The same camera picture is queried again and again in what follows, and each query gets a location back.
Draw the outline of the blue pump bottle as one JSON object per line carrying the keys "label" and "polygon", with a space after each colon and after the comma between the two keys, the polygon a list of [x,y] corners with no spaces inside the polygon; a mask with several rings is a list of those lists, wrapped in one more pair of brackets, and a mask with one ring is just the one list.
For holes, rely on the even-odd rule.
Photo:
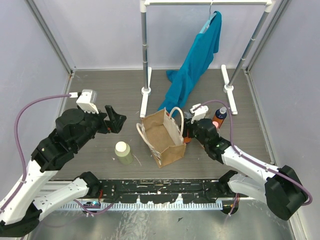
{"label": "blue pump bottle", "polygon": [[190,142],[192,141],[192,138],[187,135],[187,136],[185,136],[185,137],[183,138],[183,140],[184,140],[184,143],[185,143],[185,144],[188,144],[188,143],[190,143]]}

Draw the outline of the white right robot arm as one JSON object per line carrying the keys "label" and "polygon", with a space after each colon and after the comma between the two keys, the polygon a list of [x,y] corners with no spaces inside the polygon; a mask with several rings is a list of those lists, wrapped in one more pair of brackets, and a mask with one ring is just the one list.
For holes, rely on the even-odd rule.
{"label": "white right robot arm", "polygon": [[307,202],[307,191],[290,166],[271,165],[241,151],[219,135],[209,118],[185,119],[183,127],[183,135],[197,139],[212,160],[235,169],[219,179],[223,196],[237,193],[254,198],[284,221]]}

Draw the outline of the pink cap peach bottle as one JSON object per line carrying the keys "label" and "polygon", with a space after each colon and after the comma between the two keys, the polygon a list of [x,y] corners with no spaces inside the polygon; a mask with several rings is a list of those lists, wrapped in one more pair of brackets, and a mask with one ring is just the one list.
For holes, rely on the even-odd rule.
{"label": "pink cap peach bottle", "polygon": [[212,124],[213,124],[217,129],[220,128],[220,127],[219,127],[219,123],[218,123],[217,121],[213,121]]}

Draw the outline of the burlap canvas tote bag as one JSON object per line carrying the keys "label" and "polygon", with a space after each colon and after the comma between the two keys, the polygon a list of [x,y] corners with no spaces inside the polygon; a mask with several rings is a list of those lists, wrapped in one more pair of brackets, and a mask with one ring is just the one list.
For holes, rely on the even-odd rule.
{"label": "burlap canvas tote bag", "polygon": [[182,110],[174,107],[170,112],[164,108],[136,124],[139,135],[150,149],[159,168],[184,157],[184,123]]}

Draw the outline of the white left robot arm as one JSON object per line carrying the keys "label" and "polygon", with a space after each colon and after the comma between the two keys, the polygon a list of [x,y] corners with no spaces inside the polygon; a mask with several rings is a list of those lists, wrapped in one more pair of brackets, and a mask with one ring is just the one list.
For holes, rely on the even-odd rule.
{"label": "white left robot arm", "polygon": [[69,185],[38,197],[43,186],[80,149],[99,134],[118,134],[127,119],[106,105],[105,112],[88,113],[70,108],[55,120],[55,129],[39,142],[26,167],[26,175],[16,183],[18,193],[8,205],[5,197],[0,209],[0,236],[19,238],[32,232],[47,215],[64,204],[82,197],[95,198],[102,189],[98,178],[90,171],[76,177]]}

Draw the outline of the dark pump bottle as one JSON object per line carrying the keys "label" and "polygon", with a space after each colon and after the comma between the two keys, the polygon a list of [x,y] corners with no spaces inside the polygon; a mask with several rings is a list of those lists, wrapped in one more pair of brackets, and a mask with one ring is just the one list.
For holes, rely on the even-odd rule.
{"label": "dark pump bottle", "polygon": [[221,107],[220,109],[217,109],[212,121],[216,121],[219,123],[219,128],[222,126],[224,120],[227,118],[227,108],[226,107]]}

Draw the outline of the teal t-shirt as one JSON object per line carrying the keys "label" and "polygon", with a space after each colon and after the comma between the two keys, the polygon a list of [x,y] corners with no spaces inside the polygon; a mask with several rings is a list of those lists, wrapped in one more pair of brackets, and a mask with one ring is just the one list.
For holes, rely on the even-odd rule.
{"label": "teal t-shirt", "polygon": [[166,109],[170,112],[174,107],[183,108],[200,77],[212,63],[214,54],[218,53],[222,14],[219,11],[215,12],[216,15],[206,32],[196,35],[180,69],[166,71],[166,76],[171,85],[163,102],[158,107],[159,111]]}

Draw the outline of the metal clothes rack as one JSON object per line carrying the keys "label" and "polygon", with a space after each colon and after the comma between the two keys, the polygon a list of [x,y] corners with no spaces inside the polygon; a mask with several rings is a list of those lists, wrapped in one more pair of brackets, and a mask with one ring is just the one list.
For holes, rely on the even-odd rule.
{"label": "metal clothes rack", "polygon": [[151,76],[152,68],[148,66],[148,44],[147,44],[147,7],[158,5],[263,5],[264,12],[233,72],[232,77],[229,77],[226,65],[221,65],[220,70],[224,81],[223,91],[226,93],[227,100],[232,115],[237,115],[238,110],[234,98],[234,81],[238,73],[242,69],[246,58],[251,51],[258,34],[260,33],[269,13],[274,7],[272,0],[141,0],[139,8],[141,13],[141,35],[142,35],[142,66],[143,66],[143,80],[144,86],[141,89],[142,101],[140,107],[141,118],[144,118],[147,113],[148,97],[151,94]]}

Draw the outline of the green bottle white cap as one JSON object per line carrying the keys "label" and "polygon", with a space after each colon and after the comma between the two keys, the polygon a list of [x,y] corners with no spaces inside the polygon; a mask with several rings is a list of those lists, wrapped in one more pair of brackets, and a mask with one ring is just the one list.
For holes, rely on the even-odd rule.
{"label": "green bottle white cap", "polygon": [[129,165],[133,162],[133,155],[131,153],[131,148],[126,142],[124,141],[117,142],[115,145],[114,151],[118,160],[122,164]]}

